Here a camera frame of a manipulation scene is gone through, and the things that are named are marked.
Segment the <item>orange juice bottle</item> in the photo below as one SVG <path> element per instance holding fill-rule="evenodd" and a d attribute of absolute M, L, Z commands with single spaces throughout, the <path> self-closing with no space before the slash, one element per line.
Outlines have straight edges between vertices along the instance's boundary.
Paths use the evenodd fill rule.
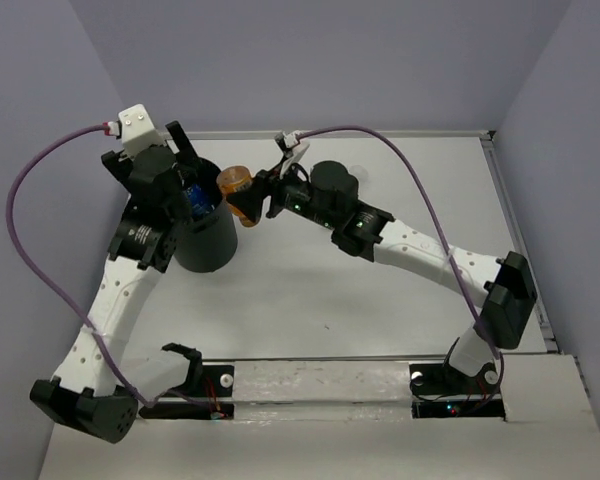
<path fill-rule="evenodd" d="M 227 167 L 222 170 L 216 178 L 216 184 L 228 204 L 231 213 L 240 221 L 241 225 L 247 228 L 254 227 L 255 223 L 251 221 L 241 210 L 229 203 L 231 194 L 247 190 L 253 183 L 249 169 L 243 165 Z"/>

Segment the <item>blue label plastic bottle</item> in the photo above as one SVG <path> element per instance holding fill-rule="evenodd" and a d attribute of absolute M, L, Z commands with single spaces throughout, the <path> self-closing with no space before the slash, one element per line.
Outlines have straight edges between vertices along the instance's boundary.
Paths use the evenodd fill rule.
<path fill-rule="evenodd" d="M 211 197 L 198 185 L 192 184 L 185 190 L 185 196 L 191 206 L 191 217 L 194 221 L 198 221 L 215 209 L 215 205 Z"/>

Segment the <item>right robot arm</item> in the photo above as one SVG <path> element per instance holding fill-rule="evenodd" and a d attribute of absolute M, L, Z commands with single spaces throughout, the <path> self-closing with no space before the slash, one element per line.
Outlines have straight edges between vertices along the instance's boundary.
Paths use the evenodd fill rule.
<path fill-rule="evenodd" d="M 330 230 L 332 242 L 350 256 L 406 270 L 467 297 L 477 322 L 415 390 L 456 394 L 472 384 L 489 392 L 499 386 L 502 353 L 519 346 L 537 299 L 523 255 L 494 257 L 443 245 L 361 201 L 357 178 L 336 161 L 319 162 L 310 170 L 280 164 L 256 176 L 243 166 L 230 167 L 217 184 L 245 225 L 288 210 Z"/>

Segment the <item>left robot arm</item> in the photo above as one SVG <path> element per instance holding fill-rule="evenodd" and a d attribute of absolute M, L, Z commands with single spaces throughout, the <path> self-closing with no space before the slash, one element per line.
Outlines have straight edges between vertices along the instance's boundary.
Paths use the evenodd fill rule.
<path fill-rule="evenodd" d="M 195 392 L 203 373 L 201 353 L 177 343 L 162 346 L 134 373 L 121 369 L 139 314 L 169 266 L 191 208 L 178 157 L 148 117 L 120 120 L 114 128 L 123 148 L 103 154 L 102 163 L 129 199 L 70 351 L 30 391 L 55 423 L 111 444 L 127 435 L 141 406 L 152 407 L 172 389 Z"/>

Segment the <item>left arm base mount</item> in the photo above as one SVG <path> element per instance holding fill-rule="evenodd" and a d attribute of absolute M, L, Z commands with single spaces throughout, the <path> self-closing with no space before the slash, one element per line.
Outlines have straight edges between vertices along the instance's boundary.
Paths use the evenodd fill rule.
<path fill-rule="evenodd" d="M 139 417 L 145 420 L 232 420 L 234 381 L 234 365 L 205 364 L 199 380 L 173 388 L 151 408 L 142 407 Z"/>

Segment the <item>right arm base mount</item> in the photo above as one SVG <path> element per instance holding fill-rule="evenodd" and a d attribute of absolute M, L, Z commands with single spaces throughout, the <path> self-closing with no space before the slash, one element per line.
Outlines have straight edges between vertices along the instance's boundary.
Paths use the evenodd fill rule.
<path fill-rule="evenodd" d="M 475 377 L 467 377 L 442 363 L 410 364 L 409 374 L 411 413 L 415 419 L 506 417 L 493 363 Z"/>

